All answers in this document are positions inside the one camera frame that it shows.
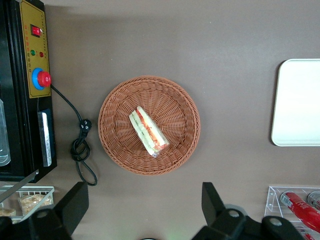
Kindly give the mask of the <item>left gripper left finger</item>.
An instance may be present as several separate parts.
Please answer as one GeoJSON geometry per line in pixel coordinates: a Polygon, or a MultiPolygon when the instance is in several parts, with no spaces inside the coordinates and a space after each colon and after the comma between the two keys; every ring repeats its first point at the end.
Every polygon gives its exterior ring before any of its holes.
{"type": "Polygon", "coordinates": [[[89,208],[88,185],[77,182],[52,208],[41,208],[19,223],[0,218],[2,240],[71,240],[89,208]]]}

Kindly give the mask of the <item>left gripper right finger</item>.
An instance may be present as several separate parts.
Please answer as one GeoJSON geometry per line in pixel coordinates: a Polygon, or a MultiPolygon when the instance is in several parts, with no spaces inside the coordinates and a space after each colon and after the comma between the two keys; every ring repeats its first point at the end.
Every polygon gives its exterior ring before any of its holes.
{"type": "Polygon", "coordinates": [[[201,208],[206,221],[194,240],[302,240],[292,223],[278,216],[260,222],[239,210],[226,207],[211,182],[202,183],[201,208]]]}

